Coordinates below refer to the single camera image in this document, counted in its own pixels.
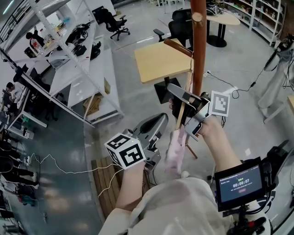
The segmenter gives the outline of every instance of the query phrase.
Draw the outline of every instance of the timer display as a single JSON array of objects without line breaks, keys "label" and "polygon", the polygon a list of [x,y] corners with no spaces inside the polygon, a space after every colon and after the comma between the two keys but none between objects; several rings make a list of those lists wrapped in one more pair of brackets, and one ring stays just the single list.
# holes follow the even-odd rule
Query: timer display
[{"label": "timer display", "polygon": [[219,180],[221,201],[226,202],[262,189],[259,166]]}]

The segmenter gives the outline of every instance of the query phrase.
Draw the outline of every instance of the wooden pole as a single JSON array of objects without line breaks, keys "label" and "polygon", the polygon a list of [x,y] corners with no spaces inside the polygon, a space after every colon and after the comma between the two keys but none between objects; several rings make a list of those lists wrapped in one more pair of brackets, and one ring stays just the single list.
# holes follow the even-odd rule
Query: wooden pole
[{"label": "wooden pole", "polygon": [[193,20],[193,93],[201,95],[206,53],[206,0],[191,0]]}]

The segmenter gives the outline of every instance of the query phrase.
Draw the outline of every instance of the wrist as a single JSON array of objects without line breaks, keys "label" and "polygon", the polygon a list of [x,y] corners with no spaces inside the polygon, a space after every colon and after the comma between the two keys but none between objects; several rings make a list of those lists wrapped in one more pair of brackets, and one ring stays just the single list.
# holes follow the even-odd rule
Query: wrist
[{"label": "wrist", "polygon": [[144,170],[144,167],[145,167],[145,162],[140,162],[140,163],[136,164],[135,166],[132,166],[132,167],[126,169],[124,172],[125,173],[134,173],[134,174],[142,173]]}]

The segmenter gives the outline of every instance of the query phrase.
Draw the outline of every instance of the beige shirt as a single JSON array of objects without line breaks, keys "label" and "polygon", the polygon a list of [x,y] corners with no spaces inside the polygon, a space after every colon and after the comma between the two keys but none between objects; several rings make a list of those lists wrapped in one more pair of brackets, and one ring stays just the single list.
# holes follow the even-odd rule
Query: beige shirt
[{"label": "beige shirt", "polygon": [[[250,210],[258,207],[256,201],[250,203]],[[250,221],[263,216],[260,212],[247,218]],[[223,218],[217,211],[204,180],[185,178],[153,187],[132,212],[114,209],[99,235],[225,235],[233,222],[233,216]],[[269,235],[268,219],[264,227],[262,235]]]}]

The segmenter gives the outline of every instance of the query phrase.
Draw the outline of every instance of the hand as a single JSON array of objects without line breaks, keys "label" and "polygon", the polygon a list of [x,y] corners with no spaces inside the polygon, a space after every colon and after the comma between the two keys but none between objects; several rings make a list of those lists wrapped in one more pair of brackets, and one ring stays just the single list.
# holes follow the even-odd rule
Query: hand
[{"label": "hand", "polygon": [[[170,109],[173,109],[173,101],[172,99],[169,100],[170,102]],[[220,128],[221,124],[218,122],[217,118],[215,116],[210,116],[206,118],[203,122],[202,128],[199,130],[198,134],[202,136],[207,136],[211,134],[211,132],[215,129]]]}]

